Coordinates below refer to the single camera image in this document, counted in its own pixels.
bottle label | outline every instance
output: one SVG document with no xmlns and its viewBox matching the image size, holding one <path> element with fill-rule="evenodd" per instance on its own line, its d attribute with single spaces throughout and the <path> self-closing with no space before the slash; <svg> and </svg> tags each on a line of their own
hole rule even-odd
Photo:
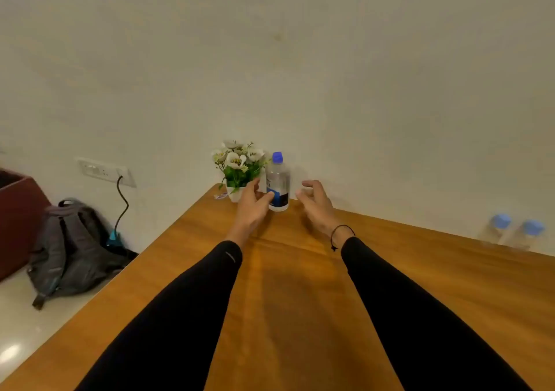
<svg viewBox="0 0 555 391">
<path fill-rule="evenodd" d="M 283 207 L 289 202 L 289 188 L 287 180 L 279 179 L 271 181 L 266 179 L 266 190 L 274 193 L 274 199 L 270 202 L 273 207 Z"/>
</svg>

wooden table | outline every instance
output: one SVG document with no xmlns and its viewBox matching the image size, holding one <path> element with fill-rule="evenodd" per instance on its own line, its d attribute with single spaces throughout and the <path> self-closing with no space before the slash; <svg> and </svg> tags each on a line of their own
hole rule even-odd
<svg viewBox="0 0 555 391">
<path fill-rule="evenodd" d="M 0 384 L 73 390 L 119 331 L 207 254 L 235 205 L 214 187 Z M 534 390 L 555 389 L 555 258 L 359 214 L 340 217 L 474 328 Z M 300 205 L 244 250 L 206 390 L 400 390 L 339 253 Z"/>
</svg>

plastic bottle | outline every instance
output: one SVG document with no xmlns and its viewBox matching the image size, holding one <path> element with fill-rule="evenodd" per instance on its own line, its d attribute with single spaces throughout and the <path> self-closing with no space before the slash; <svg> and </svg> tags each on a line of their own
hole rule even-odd
<svg viewBox="0 0 555 391">
<path fill-rule="evenodd" d="M 538 220 L 526 220 L 522 225 L 522 235 L 517 244 L 518 249 L 527 251 L 531 248 L 536 238 L 545 230 L 545 226 Z"/>
<path fill-rule="evenodd" d="M 289 206 L 290 174 L 283 164 L 281 151 L 272 155 L 272 162 L 266 166 L 266 191 L 274 192 L 274 199 L 270 203 L 270 210 L 285 211 Z"/>
<path fill-rule="evenodd" d="M 499 243 L 511 222 L 508 214 L 496 214 L 489 221 L 488 227 L 482 235 L 484 244 Z"/>
</svg>

electrical outlet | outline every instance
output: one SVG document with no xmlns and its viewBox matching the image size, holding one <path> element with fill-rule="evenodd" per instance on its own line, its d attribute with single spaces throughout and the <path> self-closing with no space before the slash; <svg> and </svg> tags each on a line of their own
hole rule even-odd
<svg viewBox="0 0 555 391">
<path fill-rule="evenodd" d="M 125 166 L 99 162 L 97 160 L 91 160 L 83 157 L 78 157 L 76 160 L 81 173 L 85 176 L 91 176 L 93 178 L 103 179 L 114 183 L 118 182 L 118 178 L 122 176 L 123 178 L 119 182 L 120 185 L 127 185 L 134 188 L 136 187 L 129 169 Z"/>
</svg>

backpack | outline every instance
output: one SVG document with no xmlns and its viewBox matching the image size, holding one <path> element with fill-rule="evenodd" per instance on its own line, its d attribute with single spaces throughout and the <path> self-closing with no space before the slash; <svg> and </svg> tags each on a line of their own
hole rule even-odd
<svg viewBox="0 0 555 391">
<path fill-rule="evenodd" d="M 38 293 L 33 306 L 41 310 L 48 298 L 86 292 L 136 256 L 121 247 L 110 247 L 119 253 L 109 251 L 102 246 L 107 239 L 94 210 L 79 200 L 66 198 L 58 207 L 47 207 L 27 269 Z"/>
</svg>

